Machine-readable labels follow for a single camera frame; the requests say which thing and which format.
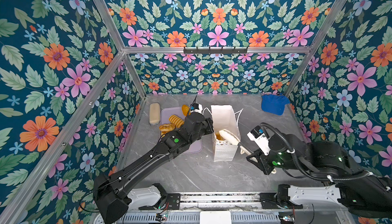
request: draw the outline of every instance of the metal beam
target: metal beam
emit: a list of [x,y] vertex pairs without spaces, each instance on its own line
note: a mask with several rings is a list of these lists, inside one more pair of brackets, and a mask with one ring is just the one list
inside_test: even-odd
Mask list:
[[329,12],[323,25],[321,26],[320,30],[317,32],[315,38],[313,39],[313,42],[311,43],[310,52],[303,58],[301,64],[297,68],[296,73],[293,75],[293,78],[290,80],[290,84],[284,93],[285,96],[288,97],[292,92],[292,90],[294,89],[294,87],[297,85],[297,82],[300,80],[309,62],[311,61],[312,57],[315,55],[318,47],[323,42],[326,33],[328,33],[332,24],[335,22],[337,15],[342,10],[346,2],[347,0],[335,0],[334,4],[331,7],[331,11]]
[[88,111],[91,109],[91,104],[95,102],[101,91],[106,86],[112,74],[117,69],[118,65],[123,59],[123,54],[117,54],[110,65],[105,69],[101,77],[95,83],[91,91],[83,99],[81,105],[76,109],[74,114],[68,120],[66,125],[61,129],[52,145],[48,148],[35,168],[29,174],[22,186],[19,188],[15,197],[8,203],[7,207],[0,215],[0,223],[14,224],[17,222],[31,199],[35,196],[41,183],[49,174],[53,165],[56,164],[58,158],[64,151],[66,145],[71,140],[73,134],[76,132],[83,119],[86,117]]
[[160,53],[194,53],[194,54],[213,54],[213,53],[310,53],[311,48],[308,46],[300,47],[125,47],[125,54],[160,54]]
[[107,30],[109,31],[109,34],[112,37],[113,41],[115,42],[115,46],[118,52],[120,52],[125,47],[125,45],[121,38],[120,33],[117,30],[113,18],[109,14],[109,9],[106,6],[105,0],[92,0],[92,1],[94,1],[95,6],[102,17],[102,21],[104,22]]
[[127,67],[128,71],[129,71],[130,77],[133,80],[133,83],[135,84],[136,89],[138,90],[138,92],[140,94],[140,97],[144,100],[145,97],[146,97],[146,92],[145,92],[145,90],[143,88],[143,85],[141,84],[141,80],[139,78],[139,75],[136,72],[135,66],[132,64],[132,61],[131,61],[129,55],[126,55],[124,57],[124,64],[125,64],[125,66]]

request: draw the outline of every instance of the flower center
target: flower center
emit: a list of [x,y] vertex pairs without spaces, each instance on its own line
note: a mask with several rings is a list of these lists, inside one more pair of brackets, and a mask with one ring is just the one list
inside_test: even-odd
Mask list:
[[386,51],[381,52],[380,53],[380,58],[381,59],[385,59],[385,57],[386,57]]
[[75,79],[75,84],[76,84],[76,85],[81,85],[82,82],[83,82],[83,81],[81,80],[81,77],[77,77],[77,78]]
[[54,59],[56,62],[60,61],[62,58],[63,58],[63,55],[62,55],[60,52],[56,52],[56,53],[53,55],[53,59]]
[[38,137],[38,139],[42,139],[46,135],[46,129],[39,129],[36,133],[35,136]]

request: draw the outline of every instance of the marble surface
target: marble surface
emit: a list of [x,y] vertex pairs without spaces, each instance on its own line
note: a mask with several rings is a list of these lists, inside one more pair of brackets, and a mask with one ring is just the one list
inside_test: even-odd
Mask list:
[[[161,109],[190,104],[194,95],[148,96],[142,117],[126,152],[126,164],[134,162],[147,153],[159,139],[158,125],[149,125],[149,106],[159,103]],[[263,112],[259,95],[199,95],[196,102],[203,107],[210,105],[232,105],[234,111],[244,109],[239,118],[239,131],[242,143],[249,149],[257,148],[256,143],[249,140],[247,133],[261,122],[275,126],[283,133],[292,133],[303,138],[290,108],[286,107],[282,116]],[[264,175],[253,164],[246,161],[245,154],[237,153],[233,161],[213,162],[213,145],[210,135],[202,137],[203,149],[199,153],[180,155],[164,164],[136,187],[148,187],[160,183],[168,192],[210,192],[210,191],[276,191],[279,184],[297,186],[320,186],[319,182],[310,179],[294,179],[281,169],[276,174]],[[299,175],[296,170],[292,175]]]

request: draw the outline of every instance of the orange flower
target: orange flower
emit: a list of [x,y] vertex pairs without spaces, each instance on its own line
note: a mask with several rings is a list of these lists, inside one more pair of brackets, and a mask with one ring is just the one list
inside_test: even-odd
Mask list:
[[138,114],[140,109],[140,103],[136,105],[135,114]]
[[211,84],[211,88],[214,90],[219,89],[219,83],[218,82],[213,82],[213,84]]
[[373,50],[372,58],[370,58],[370,62],[374,63],[376,67],[380,65],[385,67],[392,61],[392,43],[387,43],[386,45],[382,44],[377,47],[376,50]]
[[128,25],[136,25],[136,22],[138,21],[138,19],[135,16],[135,13],[129,10],[129,8],[121,8],[120,9],[120,17],[122,17],[122,21],[127,23]]
[[392,124],[386,124],[385,125],[385,130],[387,132],[391,132],[390,134],[388,134],[388,138],[392,141]]
[[38,32],[37,32],[37,29],[36,29],[33,25],[30,25],[30,29],[31,29],[33,32],[38,33]]
[[309,10],[305,11],[303,16],[301,17],[303,25],[309,25],[316,20],[316,17],[319,15],[318,7],[311,7]]
[[358,217],[360,224],[376,224],[374,219],[369,219],[365,217]]
[[113,166],[113,168],[109,171],[109,175],[108,176],[110,176],[111,174],[113,174],[115,172],[116,172],[116,167]]
[[121,120],[117,121],[115,125],[115,135],[120,136],[123,129],[124,129],[124,123]]
[[218,8],[215,10],[215,12],[213,13],[213,21],[214,23],[216,23],[216,25],[221,25],[222,22],[225,21],[225,17],[226,17],[226,13],[223,12],[222,8]]
[[327,46],[324,47],[323,52],[321,53],[321,63],[325,65],[331,64],[331,62],[334,62],[336,60],[337,55],[337,45],[335,43],[329,43]]
[[316,120],[312,120],[311,124],[309,125],[309,128],[311,129],[311,132],[317,133],[319,132],[320,125]]
[[173,31],[168,35],[167,43],[170,44],[170,47],[185,47],[186,42],[187,39],[184,39],[183,33]]
[[[84,208],[86,206],[86,202],[81,203],[81,206]],[[81,212],[83,209],[79,206],[78,211]]]
[[202,15],[203,16],[207,16],[208,15],[208,10],[207,9],[202,10]]
[[149,87],[150,89],[152,89],[152,90],[159,90],[159,85],[158,85],[157,83],[155,83],[155,82],[150,82],[150,83],[148,84],[148,87]]
[[57,68],[57,70],[61,71],[63,68],[68,66],[67,63],[70,63],[71,59],[68,57],[69,53],[67,50],[64,50],[64,46],[50,44],[50,49],[45,48],[43,52],[46,54],[43,56],[43,59],[46,62],[49,62],[49,67],[52,69]]
[[107,43],[100,43],[98,54],[101,55],[101,61],[105,63],[105,65],[109,65],[113,59],[112,48],[107,45]]
[[48,149],[58,134],[58,126],[54,126],[56,121],[52,118],[46,120],[45,116],[35,117],[35,123],[32,120],[27,121],[23,125],[23,129],[27,132],[20,133],[20,142],[27,143],[25,148],[34,151],[38,147],[38,152]]
[[236,16],[236,15],[238,15],[238,10],[233,8],[233,9],[231,9],[230,14],[232,16]]
[[250,47],[264,47],[265,44],[268,43],[268,33],[264,33],[264,31],[259,31],[259,33],[254,33],[252,38],[249,39]]
[[283,86],[283,83],[278,81],[278,82],[272,84],[272,89],[277,90],[277,89],[282,88],[282,86]]

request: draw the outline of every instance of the blue cap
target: blue cap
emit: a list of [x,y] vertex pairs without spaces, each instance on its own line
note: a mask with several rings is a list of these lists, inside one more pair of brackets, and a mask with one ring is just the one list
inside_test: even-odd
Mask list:
[[262,95],[262,98],[262,110],[276,115],[282,115],[285,105],[290,103],[284,95]]

